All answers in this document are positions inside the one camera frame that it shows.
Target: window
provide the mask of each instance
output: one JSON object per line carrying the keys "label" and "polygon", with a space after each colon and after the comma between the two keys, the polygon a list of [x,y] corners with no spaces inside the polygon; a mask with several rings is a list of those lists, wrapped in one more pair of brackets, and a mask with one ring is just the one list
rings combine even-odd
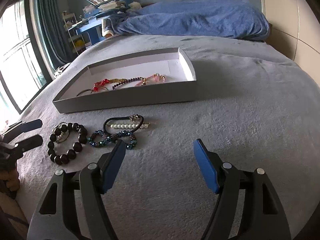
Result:
{"label": "window", "polygon": [[29,0],[14,0],[6,9],[0,37],[0,116],[7,119],[21,114],[51,78],[37,47]]}

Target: blue gripper pad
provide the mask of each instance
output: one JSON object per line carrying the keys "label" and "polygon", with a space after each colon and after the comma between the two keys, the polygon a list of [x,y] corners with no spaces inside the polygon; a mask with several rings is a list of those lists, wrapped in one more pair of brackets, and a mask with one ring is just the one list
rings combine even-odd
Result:
{"label": "blue gripper pad", "polygon": [[102,190],[104,193],[106,193],[109,189],[112,188],[113,183],[116,180],[116,177],[118,175],[119,169],[125,156],[126,147],[127,145],[125,144],[125,142],[122,141],[119,147],[116,149],[115,153],[110,153],[113,155],[111,156],[111,160],[109,161],[109,164],[103,173]]}
{"label": "blue gripper pad", "polygon": [[40,119],[23,123],[21,125],[21,132],[29,132],[42,127],[42,121]]}
{"label": "blue gripper pad", "polygon": [[197,163],[199,165],[202,176],[204,177],[204,181],[206,182],[208,188],[211,189],[215,194],[218,194],[220,187],[218,184],[217,171],[214,168],[208,156],[208,154],[213,154],[213,155],[217,155],[217,154],[208,152],[208,150],[205,148],[205,146],[203,145],[200,139],[195,140],[193,142],[193,153],[195,154]]}

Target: yellow object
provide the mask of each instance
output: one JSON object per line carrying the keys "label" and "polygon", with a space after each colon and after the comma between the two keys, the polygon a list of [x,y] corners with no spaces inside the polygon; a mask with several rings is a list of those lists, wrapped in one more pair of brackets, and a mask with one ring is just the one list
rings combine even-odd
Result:
{"label": "yellow object", "polygon": [[84,46],[84,41],[83,40],[78,40],[75,42],[75,47],[76,48],[82,48]]}

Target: blue blanket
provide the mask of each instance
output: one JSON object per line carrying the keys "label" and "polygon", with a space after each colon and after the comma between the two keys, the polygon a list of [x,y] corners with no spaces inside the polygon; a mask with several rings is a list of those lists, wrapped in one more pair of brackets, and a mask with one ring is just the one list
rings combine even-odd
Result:
{"label": "blue blanket", "polygon": [[107,30],[115,34],[219,36],[265,40],[265,16],[247,0],[164,1],[138,11],[111,15]]}

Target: desk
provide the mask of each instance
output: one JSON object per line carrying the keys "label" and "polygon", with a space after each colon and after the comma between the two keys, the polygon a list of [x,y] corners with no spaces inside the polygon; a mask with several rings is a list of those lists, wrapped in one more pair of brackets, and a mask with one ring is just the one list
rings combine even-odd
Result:
{"label": "desk", "polygon": [[76,29],[77,34],[87,32],[91,41],[91,45],[94,45],[100,41],[105,40],[104,37],[99,37],[97,27],[102,25],[102,19],[117,13],[118,11],[125,11],[125,9],[111,9],[106,12],[99,13],[88,20],[88,24]]}

